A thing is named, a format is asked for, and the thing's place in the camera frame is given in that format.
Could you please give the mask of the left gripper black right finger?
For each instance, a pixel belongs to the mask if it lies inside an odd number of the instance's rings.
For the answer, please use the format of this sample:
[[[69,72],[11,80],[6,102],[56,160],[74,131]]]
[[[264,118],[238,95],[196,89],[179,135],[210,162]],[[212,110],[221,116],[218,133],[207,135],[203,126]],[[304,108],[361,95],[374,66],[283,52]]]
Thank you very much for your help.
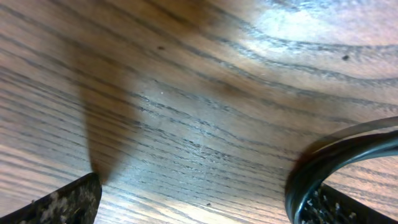
[[[292,209],[292,223],[397,224],[397,220],[322,184]]]

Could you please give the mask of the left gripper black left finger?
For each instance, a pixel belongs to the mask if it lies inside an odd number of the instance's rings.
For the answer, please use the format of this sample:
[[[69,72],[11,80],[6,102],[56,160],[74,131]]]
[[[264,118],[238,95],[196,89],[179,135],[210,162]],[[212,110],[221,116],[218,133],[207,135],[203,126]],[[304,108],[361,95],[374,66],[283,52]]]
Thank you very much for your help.
[[[1,223],[93,224],[101,196],[99,176],[92,172],[1,217]]]

